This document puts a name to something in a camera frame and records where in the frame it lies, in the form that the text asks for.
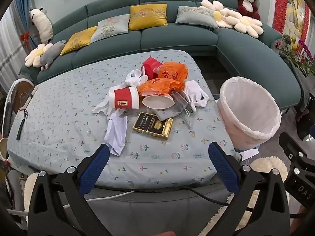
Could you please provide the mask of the grey drawstring pouch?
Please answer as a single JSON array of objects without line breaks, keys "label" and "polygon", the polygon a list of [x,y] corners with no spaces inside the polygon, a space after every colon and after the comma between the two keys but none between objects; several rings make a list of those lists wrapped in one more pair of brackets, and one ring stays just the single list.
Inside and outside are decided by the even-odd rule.
[{"label": "grey drawstring pouch", "polygon": [[187,95],[183,91],[179,91],[172,92],[171,97],[174,100],[173,106],[166,109],[152,109],[153,113],[155,113],[160,120],[181,116],[186,124],[188,124],[188,127],[191,129],[191,114],[194,111],[188,101]]}]

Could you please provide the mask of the black gold cigarette box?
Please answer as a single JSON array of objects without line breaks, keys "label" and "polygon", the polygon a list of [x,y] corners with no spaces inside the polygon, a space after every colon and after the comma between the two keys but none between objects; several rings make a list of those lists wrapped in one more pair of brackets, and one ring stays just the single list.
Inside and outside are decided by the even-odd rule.
[{"label": "black gold cigarette box", "polygon": [[132,129],[139,133],[167,140],[171,132],[172,124],[172,118],[159,120],[154,114],[140,112]]}]

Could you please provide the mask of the red and white paper cup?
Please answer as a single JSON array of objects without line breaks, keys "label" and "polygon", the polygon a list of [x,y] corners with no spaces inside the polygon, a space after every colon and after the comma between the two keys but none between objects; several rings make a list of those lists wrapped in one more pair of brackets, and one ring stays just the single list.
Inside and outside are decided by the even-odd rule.
[{"label": "red and white paper cup", "polygon": [[136,87],[125,87],[109,91],[109,106],[113,109],[138,109],[139,94]]}]

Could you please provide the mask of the white paper bowl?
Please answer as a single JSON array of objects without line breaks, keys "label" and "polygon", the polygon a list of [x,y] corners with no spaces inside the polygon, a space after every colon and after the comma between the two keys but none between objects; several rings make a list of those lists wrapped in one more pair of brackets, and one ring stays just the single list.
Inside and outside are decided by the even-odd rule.
[{"label": "white paper bowl", "polygon": [[143,98],[142,103],[150,109],[168,109],[172,107],[175,102],[171,95],[148,95]]}]

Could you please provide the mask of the orange plastic bag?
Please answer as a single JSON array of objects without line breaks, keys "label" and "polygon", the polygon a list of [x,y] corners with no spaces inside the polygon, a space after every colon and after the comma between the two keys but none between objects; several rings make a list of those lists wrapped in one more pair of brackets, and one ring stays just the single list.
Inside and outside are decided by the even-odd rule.
[{"label": "orange plastic bag", "polygon": [[144,97],[149,95],[166,95],[171,91],[181,91],[185,87],[184,83],[181,83],[174,79],[169,78],[155,78],[148,80],[137,87],[138,93]]},{"label": "orange plastic bag", "polygon": [[166,62],[160,67],[158,78],[173,79],[183,84],[188,78],[188,68],[182,63]]}]

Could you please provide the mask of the red paper box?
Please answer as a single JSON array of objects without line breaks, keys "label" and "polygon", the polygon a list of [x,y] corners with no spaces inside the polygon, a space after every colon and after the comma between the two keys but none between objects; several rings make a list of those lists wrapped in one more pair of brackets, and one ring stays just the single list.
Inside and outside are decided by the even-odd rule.
[{"label": "red paper box", "polygon": [[162,65],[163,63],[150,56],[142,63],[141,71],[149,80],[155,79]]}]

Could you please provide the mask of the white tissue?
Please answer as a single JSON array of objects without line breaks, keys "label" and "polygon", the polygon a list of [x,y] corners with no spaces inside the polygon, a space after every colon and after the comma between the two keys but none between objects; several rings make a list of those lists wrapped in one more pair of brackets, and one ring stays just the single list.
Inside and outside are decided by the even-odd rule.
[{"label": "white tissue", "polygon": [[110,117],[107,132],[104,137],[111,154],[120,156],[125,147],[128,117],[122,117],[120,111],[115,111]]}]

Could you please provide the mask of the white lined trash bin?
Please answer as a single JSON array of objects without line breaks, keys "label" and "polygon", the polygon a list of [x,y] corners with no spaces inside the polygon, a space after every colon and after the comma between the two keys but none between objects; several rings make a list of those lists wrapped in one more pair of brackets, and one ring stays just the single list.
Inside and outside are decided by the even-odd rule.
[{"label": "white lined trash bin", "polygon": [[239,150],[265,143],[281,124],[280,109],[273,96],[244,77],[232,77],[223,83],[217,106],[233,146]]}]

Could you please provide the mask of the fluffy cream rug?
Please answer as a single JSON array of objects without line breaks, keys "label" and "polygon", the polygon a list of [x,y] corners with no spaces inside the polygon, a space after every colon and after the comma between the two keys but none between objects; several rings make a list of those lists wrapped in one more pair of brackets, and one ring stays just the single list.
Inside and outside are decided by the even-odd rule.
[{"label": "fluffy cream rug", "polygon": [[[284,164],[284,162],[280,158],[278,158],[276,156],[258,158],[250,164],[250,167],[254,171],[264,172],[264,173],[268,173],[272,169],[275,168],[280,172],[280,176],[281,176],[283,182],[285,181],[285,179],[288,176],[288,169],[287,169],[286,165]],[[223,215],[223,213],[226,209],[227,209],[227,207],[225,207],[225,206],[220,207],[220,209],[217,211],[217,213],[211,218],[211,220],[207,223],[205,228],[198,234],[198,236],[206,235],[214,227],[214,225],[218,222],[218,220]],[[247,222],[249,221],[250,217],[251,217],[251,212],[245,211],[242,219],[240,220],[238,226],[236,227],[236,230],[244,228],[247,225]]]}]

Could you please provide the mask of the wooden chair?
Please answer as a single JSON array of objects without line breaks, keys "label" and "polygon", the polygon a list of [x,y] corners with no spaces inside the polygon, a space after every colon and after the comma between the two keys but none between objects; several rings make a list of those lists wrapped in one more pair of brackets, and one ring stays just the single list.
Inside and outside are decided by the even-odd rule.
[{"label": "wooden chair", "polygon": [[28,79],[20,78],[11,85],[4,104],[2,135],[8,137],[14,118],[32,93],[35,85]]}]

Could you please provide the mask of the yellow cushion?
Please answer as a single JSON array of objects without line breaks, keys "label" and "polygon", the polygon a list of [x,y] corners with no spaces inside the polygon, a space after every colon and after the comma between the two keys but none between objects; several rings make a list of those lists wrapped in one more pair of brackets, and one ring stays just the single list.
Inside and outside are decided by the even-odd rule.
[{"label": "yellow cushion", "polygon": [[79,50],[90,44],[92,35],[95,33],[97,26],[90,27],[83,31],[73,34],[62,49],[60,56]]},{"label": "yellow cushion", "polygon": [[130,7],[129,30],[167,25],[167,4],[141,4]]}]

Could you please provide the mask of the teal sectional sofa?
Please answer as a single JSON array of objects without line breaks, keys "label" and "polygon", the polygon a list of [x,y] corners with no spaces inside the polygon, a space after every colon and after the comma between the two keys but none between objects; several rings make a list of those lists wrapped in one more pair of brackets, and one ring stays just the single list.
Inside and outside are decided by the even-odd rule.
[{"label": "teal sectional sofa", "polygon": [[[131,31],[60,56],[48,71],[22,66],[20,74],[35,83],[44,82],[72,69],[90,63],[128,54],[181,50],[191,56],[215,56],[231,76],[242,76],[263,86],[281,110],[296,106],[302,99],[301,87],[292,70],[272,50],[281,34],[263,25],[263,34],[253,38],[233,29],[209,29],[203,26],[177,24],[181,5],[198,7],[203,0],[98,0],[71,12],[53,25],[53,42],[68,40],[76,32],[96,26],[103,19],[128,14],[133,5],[165,3],[166,26]],[[218,0],[236,9],[236,0]]]}]

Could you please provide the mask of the light green cushion left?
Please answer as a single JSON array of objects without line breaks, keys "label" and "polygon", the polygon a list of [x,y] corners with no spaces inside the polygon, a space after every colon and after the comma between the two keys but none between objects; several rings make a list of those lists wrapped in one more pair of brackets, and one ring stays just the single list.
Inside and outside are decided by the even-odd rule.
[{"label": "light green cushion left", "polygon": [[120,34],[127,34],[129,32],[129,20],[130,15],[123,14],[98,22],[97,28],[90,39],[90,43]]}]

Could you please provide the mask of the light green cushion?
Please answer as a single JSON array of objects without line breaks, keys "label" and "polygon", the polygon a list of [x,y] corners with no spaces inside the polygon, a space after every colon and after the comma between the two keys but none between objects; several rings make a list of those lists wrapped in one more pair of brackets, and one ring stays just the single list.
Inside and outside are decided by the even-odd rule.
[{"label": "light green cushion", "polygon": [[219,28],[214,19],[213,10],[203,7],[179,6],[175,23]]},{"label": "light green cushion", "polygon": [[130,15],[123,14],[98,22],[97,28],[90,39],[90,43],[120,34],[127,34],[129,32],[129,20]]}]

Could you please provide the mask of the red wall decoration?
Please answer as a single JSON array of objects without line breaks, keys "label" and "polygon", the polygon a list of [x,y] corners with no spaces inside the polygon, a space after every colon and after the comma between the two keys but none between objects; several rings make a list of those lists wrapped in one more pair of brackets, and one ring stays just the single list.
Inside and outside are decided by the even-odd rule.
[{"label": "red wall decoration", "polygon": [[272,27],[283,34],[286,22],[287,0],[275,0]]}]

